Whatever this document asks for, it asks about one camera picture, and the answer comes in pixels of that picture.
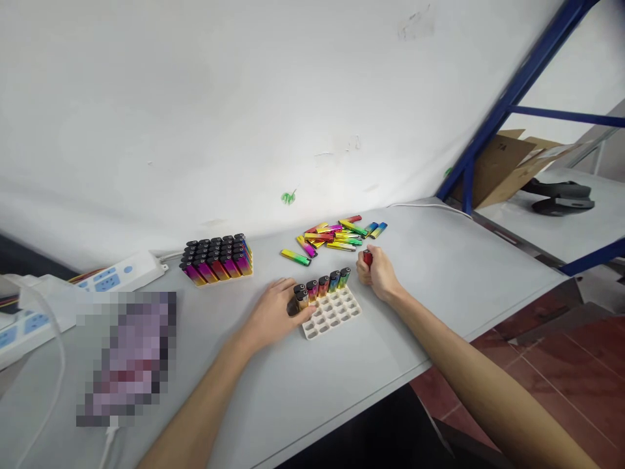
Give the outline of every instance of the left hand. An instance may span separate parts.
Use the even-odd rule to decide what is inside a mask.
[[[252,353],[283,339],[313,315],[316,309],[314,306],[306,307],[293,317],[286,312],[286,306],[295,295],[293,287],[297,284],[292,278],[280,279],[271,283],[258,299],[238,333],[240,340]]]

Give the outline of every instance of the cardboard box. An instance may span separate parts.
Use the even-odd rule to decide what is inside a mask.
[[[477,158],[473,175],[474,209],[505,202],[547,165],[581,145],[562,145],[535,137],[519,140],[523,132],[500,131]],[[452,195],[462,200],[462,179]]]

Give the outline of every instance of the white lighter tray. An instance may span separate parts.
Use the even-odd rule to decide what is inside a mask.
[[[317,298],[311,302],[311,305],[316,306],[317,309],[311,319],[301,325],[304,329],[304,336],[308,340],[314,340],[363,313],[349,287],[328,293],[323,298]]]

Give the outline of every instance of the blue metal shelf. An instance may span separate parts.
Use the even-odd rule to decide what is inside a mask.
[[[519,103],[527,94],[527,91],[536,82],[538,77],[540,77],[551,59],[560,50],[560,47],[562,47],[573,30],[584,16],[586,16],[586,13],[598,1],[599,0],[567,0],[564,2],[545,32],[534,45],[527,59],[510,80],[510,83],[493,106],[488,117],[486,117],[471,142],[469,142],[469,145],[458,159],[453,170],[443,181],[443,184],[436,193],[436,197],[443,201],[446,200],[451,195],[457,183],[459,183],[460,176],[462,175],[462,210],[465,213],[471,213],[475,160],[482,154],[482,151],[497,134],[511,113],[625,128],[625,118],[622,117],[597,116],[519,106]],[[619,240],[563,266],[561,271],[569,276],[573,276],[590,267],[607,262],[609,260],[606,259],[607,256],[612,256],[610,259],[613,259],[614,257],[622,255],[625,255],[625,242]]]

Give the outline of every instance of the red lighter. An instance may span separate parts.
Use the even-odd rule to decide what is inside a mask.
[[[371,254],[371,251],[368,249],[363,251],[363,260],[365,261],[365,264],[371,267],[371,264],[373,263],[373,254]]]

